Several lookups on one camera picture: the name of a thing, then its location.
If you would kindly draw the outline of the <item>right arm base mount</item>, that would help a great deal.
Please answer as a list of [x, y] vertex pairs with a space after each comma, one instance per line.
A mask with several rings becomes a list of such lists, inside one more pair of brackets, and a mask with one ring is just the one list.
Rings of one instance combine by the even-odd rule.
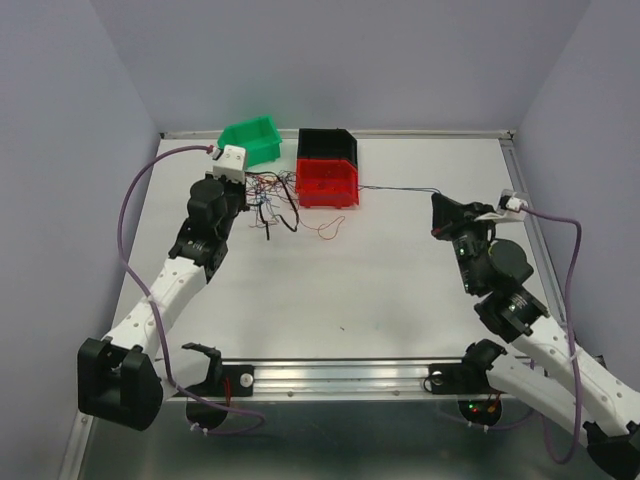
[[490, 394], [493, 389], [487, 372], [493, 368], [494, 361], [506, 353], [504, 347], [488, 339], [472, 343], [459, 361], [430, 364], [422, 387], [433, 395]]

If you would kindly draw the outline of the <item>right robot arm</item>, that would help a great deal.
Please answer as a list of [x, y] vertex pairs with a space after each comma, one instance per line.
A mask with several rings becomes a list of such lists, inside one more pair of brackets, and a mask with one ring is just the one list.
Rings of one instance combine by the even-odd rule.
[[505, 190], [497, 206], [431, 197], [432, 236], [451, 243], [464, 291], [483, 325], [501, 339], [468, 347], [459, 363], [432, 368], [432, 394], [506, 393], [564, 428], [576, 446], [614, 479], [639, 476], [639, 393], [576, 342], [524, 283], [534, 273], [524, 249], [496, 235], [501, 223], [530, 213], [521, 194]]

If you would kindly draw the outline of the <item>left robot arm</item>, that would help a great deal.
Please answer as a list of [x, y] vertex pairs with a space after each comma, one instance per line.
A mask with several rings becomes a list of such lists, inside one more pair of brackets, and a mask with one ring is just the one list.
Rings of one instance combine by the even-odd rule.
[[141, 299], [115, 327], [79, 348], [82, 413], [143, 431], [174, 395], [190, 386], [202, 394], [221, 386], [219, 350], [198, 343], [183, 348], [204, 359], [189, 368], [187, 382], [180, 382], [171, 367], [167, 334], [221, 266], [233, 222], [246, 208], [242, 173], [208, 173], [191, 186], [187, 217], [152, 285], [140, 287]]

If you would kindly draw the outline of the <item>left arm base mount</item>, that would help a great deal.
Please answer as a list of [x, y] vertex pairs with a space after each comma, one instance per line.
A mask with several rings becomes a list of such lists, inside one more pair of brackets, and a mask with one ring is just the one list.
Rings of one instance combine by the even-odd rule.
[[253, 395], [253, 365], [227, 362], [218, 349], [200, 343], [189, 342], [181, 346], [172, 372], [181, 387], [201, 397], [247, 398]]

